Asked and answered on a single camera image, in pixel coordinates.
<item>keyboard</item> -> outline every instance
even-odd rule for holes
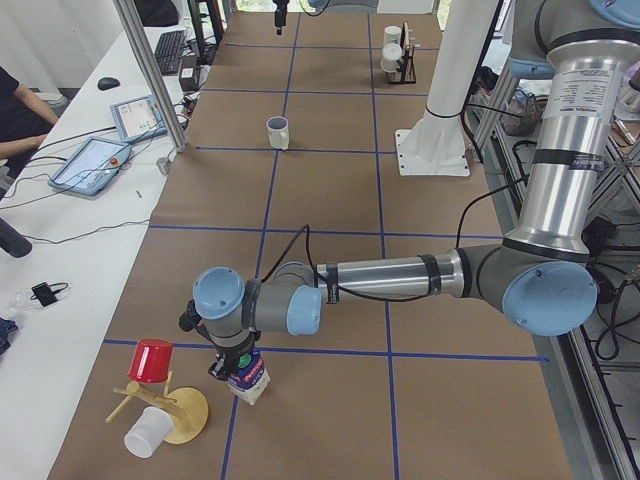
[[[172,75],[180,70],[184,39],[184,30],[174,30],[160,35],[154,55],[162,75]]]

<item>tablet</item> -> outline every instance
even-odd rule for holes
[[[49,180],[49,186],[65,192],[94,196],[107,186],[129,159],[131,145],[89,137]]]
[[[120,140],[126,143],[136,143],[167,131],[153,95],[111,105],[111,114]]]

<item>white desk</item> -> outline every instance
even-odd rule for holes
[[[148,29],[151,45],[169,29]],[[96,84],[103,76],[118,78],[121,86],[99,91]],[[165,83],[173,103],[177,103],[182,98],[177,76],[165,77]],[[47,142],[111,126],[110,105],[148,93],[126,36],[121,34]],[[117,138],[115,131],[101,135]],[[83,140],[84,137],[52,146],[39,155],[67,157]],[[148,142],[134,146],[134,153],[147,147]],[[155,138],[135,157],[131,168],[121,171],[95,199],[60,194],[4,209],[53,193],[46,177],[23,181],[15,197],[0,202],[0,216],[25,235],[51,240],[103,225],[146,220],[165,182],[155,162],[172,149],[168,136]],[[33,165],[20,178],[43,172],[52,174],[59,168],[54,160],[41,160]],[[18,259],[0,251],[0,315],[13,318],[20,327],[12,337],[11,348],[0,357],[0,432],[4,440],[1,480],[47,477],[145,232],[145,225],[136,225],[61,245],[34,243],[31,253]],[[12,317],[8,305],[15,292],[43,281],[68,282],[70,289],[56,304]]]

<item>blue joint cap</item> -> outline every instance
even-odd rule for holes
[[[640,30],[640,2],[638,0],[589,0],[596,12],[611,23],[623,28]]]
[[[598,287],[582,266],[542,263],[516,278],[502,297],[502,312],[517,326],[556,336],[582,325],[593,312]]]
[[[244,280],[229,267],[202,273],[193,284],[196,311],[206,320],[218,320],[233,312],[244,297]]]
[[[510,60],[511,70],[509,73],[516,78],[550,80],[555,74],[553,67],[546,62],[532,62],[513,57],[510,57]]]
[[[287,330],[291,335],[314,335],[320,328],[322,295],[318,288],[302,285],[291,296]]]

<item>red cup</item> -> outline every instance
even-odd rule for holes
[[[138,342],[127,376],[140,383],[164,382],[169,375],[173,344],[145,338]]]

